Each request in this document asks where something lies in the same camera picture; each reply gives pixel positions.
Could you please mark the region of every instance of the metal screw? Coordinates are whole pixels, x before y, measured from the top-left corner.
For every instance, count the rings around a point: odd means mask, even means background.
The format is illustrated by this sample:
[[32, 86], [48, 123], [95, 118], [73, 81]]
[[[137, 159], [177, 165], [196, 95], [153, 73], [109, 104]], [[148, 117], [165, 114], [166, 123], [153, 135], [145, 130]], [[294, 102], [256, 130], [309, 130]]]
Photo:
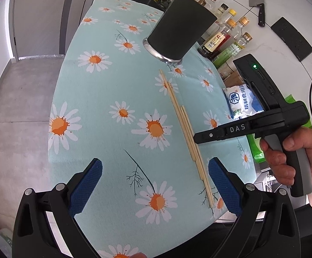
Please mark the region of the metal screw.
[[284, 188], [280, 188], [280, 189], [279, 189], [279, 193], [280, 193], [281, 195], [285, 196], [285, 195], [286, 195], [286, 190], [285, 190]]
[[25, 194], [28, 196], [28, 195], [32, 194], [32, 192], [33, 192], [33, 189], [28, 188], [28, 189], [26, 189]]
[[247, 183], [247, 184], [246, 184], [246, 188], [247, 188], [247, 190], [249, 190], [249, 191], [253, 191], [253, 190], [255, 189], [255, 186], [254, 186], [253, 184], [251, 184], [251, 183]]
[[62, 190], [64, 189], [64, 187], [65, 187], [65, 184], [64, 184], [64, 183], [58, 183], [58, 184], [56, 185], [56, 190], [62, 191]]

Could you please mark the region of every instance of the human hand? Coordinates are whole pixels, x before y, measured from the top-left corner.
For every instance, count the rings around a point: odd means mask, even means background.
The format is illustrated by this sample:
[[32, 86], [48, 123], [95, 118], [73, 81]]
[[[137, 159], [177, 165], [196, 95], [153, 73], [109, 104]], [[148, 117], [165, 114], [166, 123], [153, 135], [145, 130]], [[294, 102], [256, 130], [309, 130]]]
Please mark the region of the human hand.
[[[312, 176], [312, 129], [299, 128], [283, 141], [283, 147], [287, 151], [305, 148]], [[286, 155], [282, 152], [271, 150], [263, 139], [260, 140], [260, 148], [263, 150], [265, 159], [269, 163], [277, 181], [280, 184], [293, 185], [296, 171], [293, 167], [285, 165]], [[312, 193], [308, 195], [308, 199], [312, 206]]]
[[148, 257], [146, 257], [146, 255], [144, 253], [139, 252], [139, 253], [136, 253], [136, 254], [130, 256], [130, 258], [148, 258]]

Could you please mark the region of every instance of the black cylindrical container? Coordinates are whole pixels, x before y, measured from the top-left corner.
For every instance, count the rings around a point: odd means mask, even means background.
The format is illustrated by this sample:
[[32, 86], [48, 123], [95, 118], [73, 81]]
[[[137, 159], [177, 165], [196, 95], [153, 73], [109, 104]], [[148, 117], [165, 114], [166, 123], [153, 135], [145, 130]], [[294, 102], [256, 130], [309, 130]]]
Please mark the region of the black cylindrical container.
[[178, 65], [216, 20], [195, 0], [173, 0], [143, 45], [161, 61]]

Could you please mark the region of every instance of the blue logo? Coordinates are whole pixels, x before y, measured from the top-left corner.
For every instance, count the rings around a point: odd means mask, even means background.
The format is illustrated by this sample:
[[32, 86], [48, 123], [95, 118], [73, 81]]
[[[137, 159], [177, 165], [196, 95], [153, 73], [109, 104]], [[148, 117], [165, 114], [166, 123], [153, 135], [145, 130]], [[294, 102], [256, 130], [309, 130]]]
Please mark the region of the blue logo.
[[237, 104], [239, 102], [239, 100], [240, 100], [240, 95], [238, 95], [238, 93], [236, 93], [236, 92], [230, 93], [230, 95], [229, 95], [230, 103]]

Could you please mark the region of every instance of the green plastic bag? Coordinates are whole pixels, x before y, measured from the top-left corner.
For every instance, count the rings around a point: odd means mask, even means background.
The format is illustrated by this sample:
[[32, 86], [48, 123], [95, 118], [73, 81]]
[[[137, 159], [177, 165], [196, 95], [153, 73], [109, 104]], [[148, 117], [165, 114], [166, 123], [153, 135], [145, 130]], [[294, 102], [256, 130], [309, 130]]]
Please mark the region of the green plastic bag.
[[[285, 101], [288, 103], [296, 102], [296, 100], [293, 98], [293, 96], [291, 94], [285, 98]], [[312, 129], [310, 119], [303, 126]], [[264, 162], [265, 156], [264, 156], [264, 154], [260, 148], [260, 138], [255, 138], [254, 134], [250, 134], [250, 135], [247, 135], [247, 140], [248, 140], [249, 147], [250, 147], [250, 150], [252, 152], [252, 156], [253, 156], [253, 159], [255, 160], [255, 162], [257, 162], [257, 163]]]

